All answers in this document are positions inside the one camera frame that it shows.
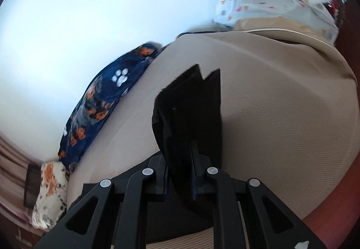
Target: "white wall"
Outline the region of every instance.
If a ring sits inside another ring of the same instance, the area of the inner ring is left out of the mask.
[[[218,0],[5,0],[0,7],[0,134],[56,157],[90,80],[136,46],[208,29]]]

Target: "curtain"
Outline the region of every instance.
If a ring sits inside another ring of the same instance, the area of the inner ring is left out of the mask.
[[[32,210],[23,205],[26,171],[31,161],[0,137],[0,213],[18,226],[40,234],[31,226]]]

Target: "black plastic mount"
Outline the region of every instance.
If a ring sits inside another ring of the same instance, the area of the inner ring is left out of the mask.
[[[211,167],[209,158],[198,154],[195,142],[191,150],[193,196],[214,204],[215,249],[245,249],[246,238],[251,249],[326,248],[258,179],[233,179]],[[110,249],[111,245],[145,249],[148,202],[165,199],[169,178],[165,159],[159,155],[126,180],[99,182],[35,249]]]

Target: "screw head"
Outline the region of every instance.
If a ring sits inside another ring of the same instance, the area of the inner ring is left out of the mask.
[[[146,176],[151,175],[152,173],[154,173],[154,170],[152,170],[152,168],[146,168],[143,170],[143,174]]]
[[[217,174],[217,173],[219,172],[219,170],[218,170],[217,168],[215,168],[215,167],[209,167],[209,168],[207,169],[207,172],[208,172],[209,174],[211,174],[211,175],[215,175],[215,174]]]
[[[109,180],[109,179],[104,179],[104,180],[101,180],[101,182],[100,182],[101,187],[109,187],[110,185],[111,185],[111,180]]]
[[[253,178],[253,179],[249,180],[249,184],[251,186],[258,187],[258,186],[260,186],[260,181],[256,178]]]

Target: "black fabric piece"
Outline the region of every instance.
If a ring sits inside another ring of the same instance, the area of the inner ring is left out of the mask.
[[[198,64],[156,97],[153,131],[175,185],[191,176],[190,140],[196,141],[199,154],[221,167],[220,104],[220,70],[203,79]]]
[[[40,192],[41,167],[28,165],[24,188],[24,207],[33,209]]]
[[[165,202],[149,202],[146,243],[156,243],[194,234],[214,226],[212,216],[204,216],[183,203],[170,181]],[[203,202],[211,207],[212,202]]]

